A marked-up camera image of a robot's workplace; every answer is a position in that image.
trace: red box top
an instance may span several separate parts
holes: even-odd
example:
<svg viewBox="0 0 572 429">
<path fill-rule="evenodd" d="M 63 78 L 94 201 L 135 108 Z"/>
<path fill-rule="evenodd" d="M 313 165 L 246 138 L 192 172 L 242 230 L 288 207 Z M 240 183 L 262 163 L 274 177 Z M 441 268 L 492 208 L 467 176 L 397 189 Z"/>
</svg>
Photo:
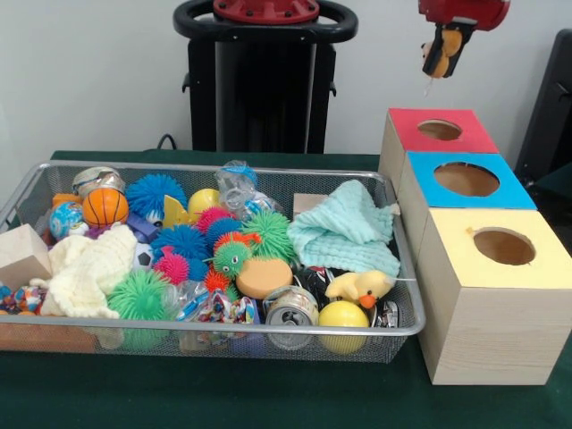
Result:
<svg viewBox="0 0 572 429">
<path fill-rule="evenodd" d="M 390 109 L 390 116 L 407 151 L 499 153 L 472 110 Z"/>
</svg>

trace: yellow ball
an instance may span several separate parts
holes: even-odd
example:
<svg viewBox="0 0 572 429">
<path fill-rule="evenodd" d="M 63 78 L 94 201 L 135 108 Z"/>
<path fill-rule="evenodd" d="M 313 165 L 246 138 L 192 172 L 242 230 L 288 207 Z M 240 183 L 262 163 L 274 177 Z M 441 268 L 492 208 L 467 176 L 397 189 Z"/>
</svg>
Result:
<svg viewBox="0 0 572 429">
<path fill-rule="evenodd" d="M 343 326 L 352 328 L 367 328 L 369 320 L 366 313 L 357 305 L 348 301 L 335 301 L 320 312 L 320 326 Z M 321 335 L 320 341 L 328 350 L 340 355 L 358 351 L 366 343 L 364 336 Z"/>
<path fill-rule="evenodd" d="M 220 207 L 218 202 L 219 192 L 216 189 L 201 189 L 193 194 L 189 200 L 189 219 L 191 223 L 196 223 L 200 214 L 210 207 Z"/>
</svg>

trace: white wall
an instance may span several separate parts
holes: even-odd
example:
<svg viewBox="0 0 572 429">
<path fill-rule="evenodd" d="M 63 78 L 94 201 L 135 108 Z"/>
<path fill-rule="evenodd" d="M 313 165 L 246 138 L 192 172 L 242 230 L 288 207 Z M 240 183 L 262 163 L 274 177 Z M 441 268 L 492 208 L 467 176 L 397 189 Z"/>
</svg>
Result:
<svg viewBox="0 0 572 429">
<path fill-rule="evenodd" d="M 0 188 L 13 188 L 56 149 L 143 150 L 167 131 L 189 147 L 187 40 L 172 28 L 181 1 L 0 0 Z M 419 47 L 433 25 L 417 1 L 341 2 L 360 28 L 337 46 L 327 152 L 379 153 L 390 106 L 463 107 L 516 160 L 554 36 L 572 24 L 572 2 L 514 0 L 502 26 L 475 34 L 453 78 L 427 98 Z"/>
</svg>

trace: stacked wooden boxes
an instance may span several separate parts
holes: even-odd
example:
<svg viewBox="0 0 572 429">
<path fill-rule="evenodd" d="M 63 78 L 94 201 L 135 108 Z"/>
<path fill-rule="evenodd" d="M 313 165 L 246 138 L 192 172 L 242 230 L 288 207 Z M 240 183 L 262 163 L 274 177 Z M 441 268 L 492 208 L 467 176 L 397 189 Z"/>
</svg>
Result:
<svg viewBox="0 0 572 429">
<path fill-rule="evenodd" d="M 546 383 L 572 327 L 572 259 L 476 116 L 391 109 L 380 172 L 416 263 L 433 383 Z"/>
</svg>

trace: yellow box top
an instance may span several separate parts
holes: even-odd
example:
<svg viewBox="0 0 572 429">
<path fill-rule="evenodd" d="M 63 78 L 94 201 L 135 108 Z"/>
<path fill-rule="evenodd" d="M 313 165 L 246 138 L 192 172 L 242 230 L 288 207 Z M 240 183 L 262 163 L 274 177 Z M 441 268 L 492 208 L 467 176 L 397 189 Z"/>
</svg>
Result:
<svg viewBox="0 0 572 429">
<path fill-rule="evenodd" d="M 460 284 L 572 289 L 572 258 L 534 210 L 432 208 Z"/>
</svg>

